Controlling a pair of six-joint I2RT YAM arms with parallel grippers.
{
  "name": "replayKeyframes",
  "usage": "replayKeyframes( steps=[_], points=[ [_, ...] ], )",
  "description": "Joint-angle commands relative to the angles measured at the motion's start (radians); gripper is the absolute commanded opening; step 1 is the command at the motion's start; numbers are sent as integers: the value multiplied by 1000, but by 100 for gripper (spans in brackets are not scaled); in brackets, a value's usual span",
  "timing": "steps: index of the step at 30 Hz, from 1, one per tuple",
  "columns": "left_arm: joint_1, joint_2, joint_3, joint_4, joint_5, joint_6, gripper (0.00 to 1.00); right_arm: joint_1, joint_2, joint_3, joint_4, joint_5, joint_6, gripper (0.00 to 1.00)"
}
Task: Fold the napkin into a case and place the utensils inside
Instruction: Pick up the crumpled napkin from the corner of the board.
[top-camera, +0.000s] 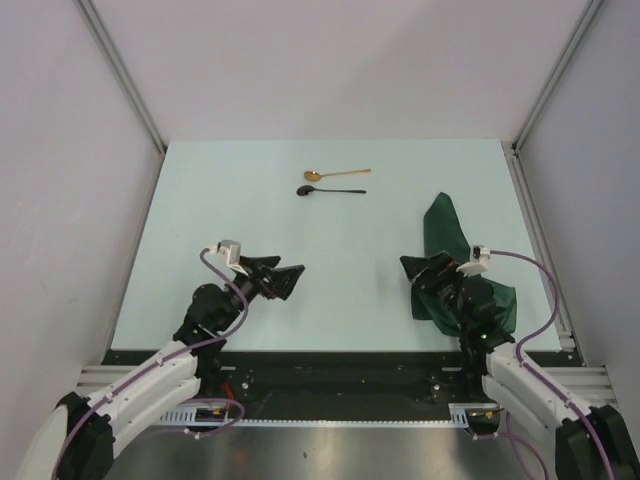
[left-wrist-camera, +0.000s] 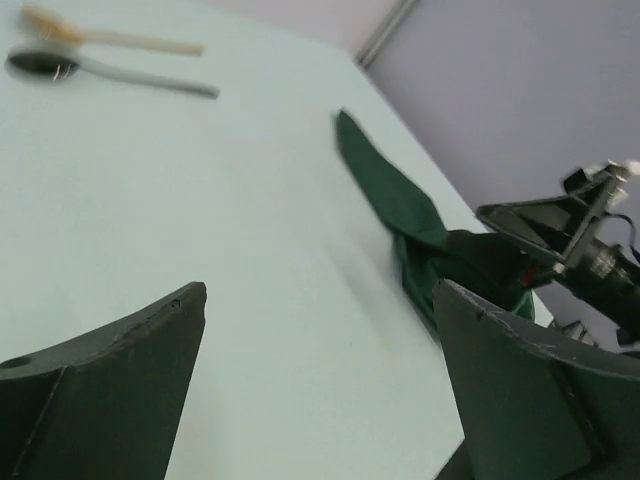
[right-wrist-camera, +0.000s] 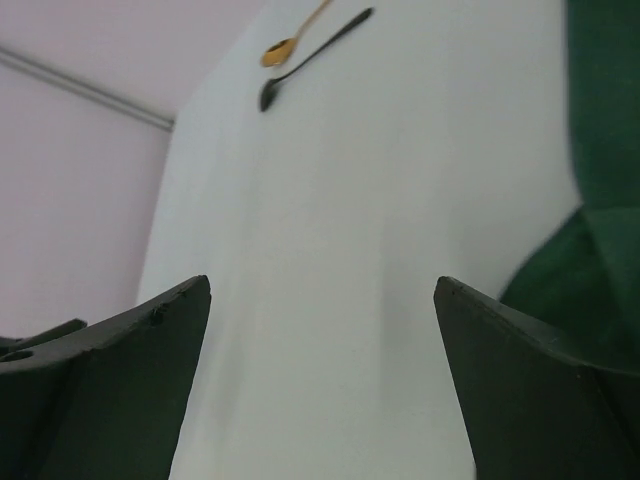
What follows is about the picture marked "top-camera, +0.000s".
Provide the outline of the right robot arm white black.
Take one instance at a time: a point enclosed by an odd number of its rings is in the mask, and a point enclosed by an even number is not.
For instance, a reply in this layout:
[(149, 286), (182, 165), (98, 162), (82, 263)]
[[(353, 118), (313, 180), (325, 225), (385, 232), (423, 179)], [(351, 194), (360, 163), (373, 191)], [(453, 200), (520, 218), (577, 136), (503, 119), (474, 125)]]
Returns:
[(463, 393), (495, 401), (530, 435), (551, 440), (559, 479), (638, 478), (639, 458), (622, 415), (563, 386), (502, 327), (497, 291), (482, 276), (491, 253), (475, 247), (465, 263), (446, 252), (400, 259), (411, 286), (458, 326)]

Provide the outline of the dark green cloth napkin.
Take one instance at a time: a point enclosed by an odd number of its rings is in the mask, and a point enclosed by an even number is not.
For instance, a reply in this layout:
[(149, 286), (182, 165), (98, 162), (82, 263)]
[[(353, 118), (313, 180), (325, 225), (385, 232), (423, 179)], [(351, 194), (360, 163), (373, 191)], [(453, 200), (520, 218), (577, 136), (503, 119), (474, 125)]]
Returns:
[[(471, 246), (468, 243), (451, 197), (440, 192), (423, 217), (423, 242), (426, 257), (441, 252), (450, 254), (459, 263), (469, 260)], [(514, 334), (517, 324), (516, 289), (483, 278), (494, 291), (496, 319), (509, 334)], [(431, 321), (444, 335), (459, 337), (459, 321), (438, 299), (411, 287), (411, 313), (416, 321)]]

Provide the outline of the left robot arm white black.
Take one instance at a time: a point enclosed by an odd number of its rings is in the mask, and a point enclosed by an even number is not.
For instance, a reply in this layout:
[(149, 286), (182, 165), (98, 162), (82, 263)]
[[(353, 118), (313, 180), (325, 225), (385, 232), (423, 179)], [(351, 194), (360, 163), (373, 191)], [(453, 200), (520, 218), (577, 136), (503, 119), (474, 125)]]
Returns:
[(241, 328), (257, 297), (287, 300), (305, 271), (280, 266), (280, 257), (245, 257), (238, 244), (220, 242), (234, 276), (203, 284), (192, 295), (172, 339), (146, 361), (89, 394), (61, 398), (33, 439), (18, 471), (20, 479), (102, 479), (116, 458), (160, 417), (218, 392), (223, 379), (219, 352)]

